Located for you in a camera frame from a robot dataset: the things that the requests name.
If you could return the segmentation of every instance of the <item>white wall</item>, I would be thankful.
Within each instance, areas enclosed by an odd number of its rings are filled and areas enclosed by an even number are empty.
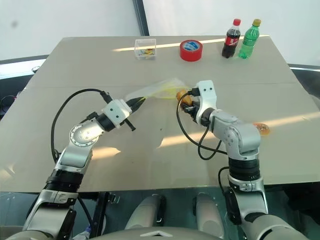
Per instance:
[[[143,0],[151,36],[225,35],[234,18],[253,19],[289,64],[320,66],[320,0]]]
[[[132,0],[0,0],[0,60],[50,54],[64,37],[140,36]]]

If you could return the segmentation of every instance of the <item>green soda bottle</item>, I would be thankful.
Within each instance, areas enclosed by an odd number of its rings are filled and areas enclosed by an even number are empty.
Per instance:
[[[260,24],[261,24],[260,19],[253,20],[252,27],[250,27],[249,30],[245,32],[242,46],[238,54],[239,57],[243,59],[247,59],[251,56],[254,50],[256,41],[259,38]]]

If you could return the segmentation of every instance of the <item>bottle label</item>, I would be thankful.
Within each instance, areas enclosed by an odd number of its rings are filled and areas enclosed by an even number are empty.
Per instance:
[[[248,38],[244,37],[243,44],[248,47],[253,47],[255,45],[256,41],[257,40],[252,40],[252,39],[248,39]]]
[[[225,39],[225,44],[228,46],[237,46],[239,38],[232,38],[227,36]]]

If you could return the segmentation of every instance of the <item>yellow bottle cap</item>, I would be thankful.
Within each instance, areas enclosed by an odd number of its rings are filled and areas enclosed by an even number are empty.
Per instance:
[[[261,20],[260,20],[260,19],[257,19],[257,18],[256,18],[255,20],[253,20],[253,23],[252,23],[253,26],[259,27],[260,24],[261,24]]]

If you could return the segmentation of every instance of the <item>red tape roll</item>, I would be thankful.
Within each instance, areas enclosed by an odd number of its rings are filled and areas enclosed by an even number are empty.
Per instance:
[[[180,57],[188,62],[198,61],[202,56],[202,44],[196,40],[185,40],[180,44]]]

